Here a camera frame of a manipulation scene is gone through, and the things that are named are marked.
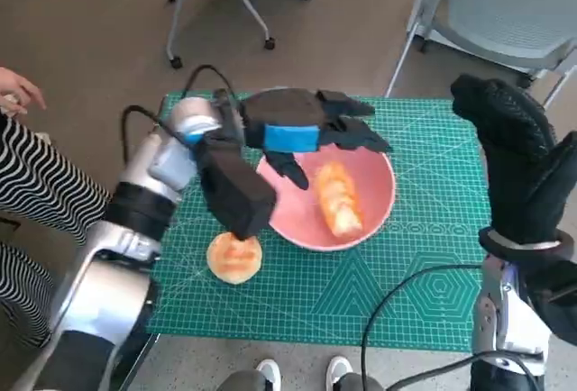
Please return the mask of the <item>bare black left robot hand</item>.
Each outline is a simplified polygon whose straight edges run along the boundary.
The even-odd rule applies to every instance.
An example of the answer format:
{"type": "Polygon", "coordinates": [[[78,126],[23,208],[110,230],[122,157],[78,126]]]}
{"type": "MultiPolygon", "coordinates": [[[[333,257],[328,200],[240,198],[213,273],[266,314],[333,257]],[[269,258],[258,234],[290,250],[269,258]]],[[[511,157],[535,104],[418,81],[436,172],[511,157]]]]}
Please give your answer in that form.
{"type": "Polygon", "coordinates": [[[239,109],[246,145],[262,150],[268,164],[302,190],[309,182],[297,153],[329,144],[341,150],[391,151],[363,120],[375,114],[374,108],[342,92],[275,88],[243,99],[239,109]]]}

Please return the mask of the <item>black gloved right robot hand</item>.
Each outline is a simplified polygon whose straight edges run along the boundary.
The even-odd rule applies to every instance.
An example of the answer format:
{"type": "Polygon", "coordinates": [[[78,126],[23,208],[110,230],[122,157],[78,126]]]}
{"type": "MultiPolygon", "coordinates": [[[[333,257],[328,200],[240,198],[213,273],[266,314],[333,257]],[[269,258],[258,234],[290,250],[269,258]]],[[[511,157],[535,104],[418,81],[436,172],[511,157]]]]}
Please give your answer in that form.
{"type": "Polygon", "coordinates": [[[491,229],[517,244],[557,241],[576,185],[576,133],[557,140],[544,108],[500,79],[460,75],[451,93],[484,150],[491,229]]]}

